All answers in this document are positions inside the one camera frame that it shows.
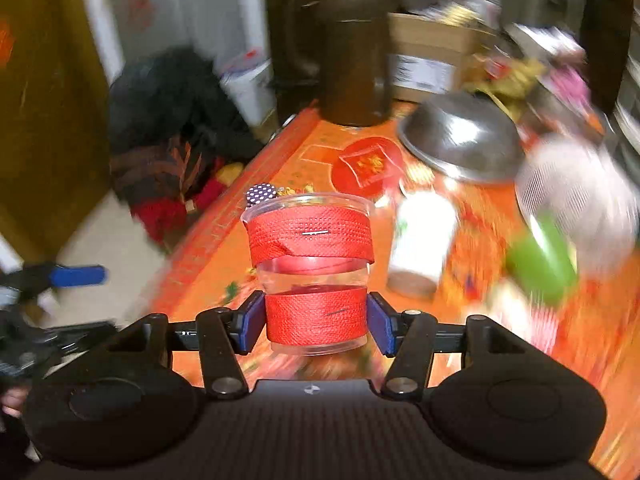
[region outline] white strainer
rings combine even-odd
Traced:
[[[634,248],[638,202],[604,150],[564,137],[540,142],[516,178],[516,197],[527,223],[544,212],[556,219],[580,272],[611,272]]]

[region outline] red table edge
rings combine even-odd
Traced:
[[[206,267],[245,208],[244,194],[256,184],[270,181],[320,121],[318,110],[305,108],[247,165],[240,177],[207,209],[190,229],[158,278],[148,312],[170,316]]]

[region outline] tiled floor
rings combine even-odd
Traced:
[[[60,307],[46,325],[101,319],[129,324],[145,311],[145,297],[165,262],[129,209],[109,193],[78,228],[58,261],[65,265],[101,264],[108,270],[104,285],[62,289]]]

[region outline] red band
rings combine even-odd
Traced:
[[[367,215],[347,207],[309,205],[263,213],[247,225],[254,267],[280,256],[338,256],[373,263]]]
[[[306,294],[283,292],[264,298],[267,338],[271,342],[321,345],[349,341],[367,333],[367,289],[363,286]]]

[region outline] clear plastic cup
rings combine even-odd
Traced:
[[[286,207],[335,206],[360,211],[370,216],[375,207],[364,198],[343,193],[309,193],[267,200],[247,209],[240,219],[244,224],[257,216]],[[332,256],[280,256],[261,262],[256,267],[257,277],[267,294],[295,292],[296,294],[330,292],[345,286],[367,286],[369,263],[360,258]],[[274,352],[296,355],[323,355],[343,352],[364,345],[367,336],[330,344],[292,346],[271,343]]]

